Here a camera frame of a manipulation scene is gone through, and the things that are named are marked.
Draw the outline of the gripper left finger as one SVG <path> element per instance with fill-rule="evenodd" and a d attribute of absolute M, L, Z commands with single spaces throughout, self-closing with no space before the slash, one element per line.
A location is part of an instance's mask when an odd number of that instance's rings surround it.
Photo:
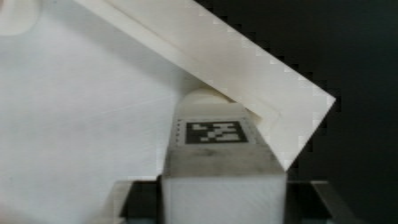
<path fill-rule="evenodd" d="M 159 179 L 117 181 L 101 210 L 99 224 L 163 224 Z"/>

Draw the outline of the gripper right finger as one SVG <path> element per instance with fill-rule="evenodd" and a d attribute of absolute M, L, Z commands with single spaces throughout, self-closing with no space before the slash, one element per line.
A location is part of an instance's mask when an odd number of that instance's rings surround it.
<path fill-rule="evenodd" d="M 289 181 L 284 224 L 355 224 L 355 215 L 326 181 Z"/>

